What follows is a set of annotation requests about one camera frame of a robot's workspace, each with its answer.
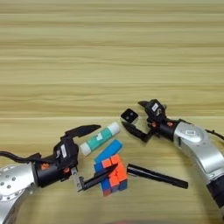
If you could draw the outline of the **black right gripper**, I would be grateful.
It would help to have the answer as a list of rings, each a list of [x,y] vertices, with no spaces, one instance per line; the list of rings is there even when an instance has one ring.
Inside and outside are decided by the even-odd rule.
[[[138,104],[143,108],[147,108],[150,105],[148,101],[140,101]],[[122,125],[131,135],[147,143],[153,135],[156,135],[158,137],[162,136],[169,140],[172,140],[174,131],[179,124],[178,120],[171,120],[168,118],[163,118],[160,122],[148,118],[147,122],[150,128],[147,133],[142,132],[134,124],[128,122],[122,122]]]

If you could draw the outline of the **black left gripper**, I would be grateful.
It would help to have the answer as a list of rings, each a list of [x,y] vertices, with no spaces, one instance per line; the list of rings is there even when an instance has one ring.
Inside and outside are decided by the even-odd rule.
[[[80,127],[70,129],[65,132],[65,135],[61,138],[65,137],[84,137],[96,130],[98,130],[101,126],[96,124],[91,125],[82,125]],[[97,171],[94,176],[90,179],[84,179],[83,177],[78,176],[78,170],[76,166],[72,166],[69,164],[61,165],[56,162],[52,164],[43,163],[43,164],[35,164],[35,171],[37,174],[37,182],[38,186],[44,188],[49,185],[52,185],[58,181],[68,180],[70,177],[73,177],[73,181],[77,187],[77,191],[86,191],[87,189],[98,185],[105,178],[109,176],[109,174],[117,167],[117,164],[112,164],[107,168],[103,168],[100,171]]]

